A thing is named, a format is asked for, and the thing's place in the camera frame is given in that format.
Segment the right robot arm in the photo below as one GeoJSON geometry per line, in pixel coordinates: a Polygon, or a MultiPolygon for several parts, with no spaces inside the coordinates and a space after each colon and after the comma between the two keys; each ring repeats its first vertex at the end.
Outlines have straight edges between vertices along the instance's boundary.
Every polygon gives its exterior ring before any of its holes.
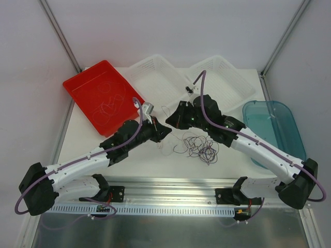
{"type": "Polygon", "coordinates": [[[224,202],[239,206],[254,198],[279,198],[289,207],[303,209],[310,200],[317,183],[317,162],[303,161],[270,145],[238,119],[223,115],[209,95],[196,97],[193,102],[180,101],[166,123],[180,130],[205,131],[212,140],[248,155],[275,175],[240,177],[231,189],[220,193],[224,202]]]}

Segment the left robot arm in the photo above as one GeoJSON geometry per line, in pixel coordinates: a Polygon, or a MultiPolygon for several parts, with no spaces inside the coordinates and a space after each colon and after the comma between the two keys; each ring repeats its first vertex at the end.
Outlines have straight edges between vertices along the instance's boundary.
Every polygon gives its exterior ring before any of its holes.
{"type": "Polygon", "coordinates": [[[129,151],[147,141],[161,142],[172,131],[159,123],[156,117],[124,124],[98,147],[78,159],[48,166],[31,165],[19,185],[21,196],[14,210],[24,201],[26,213],[36,216],[45,213],[57,202],[72,199],[107,201],[110,186],[99,170],[126,159],[129,151]]]}

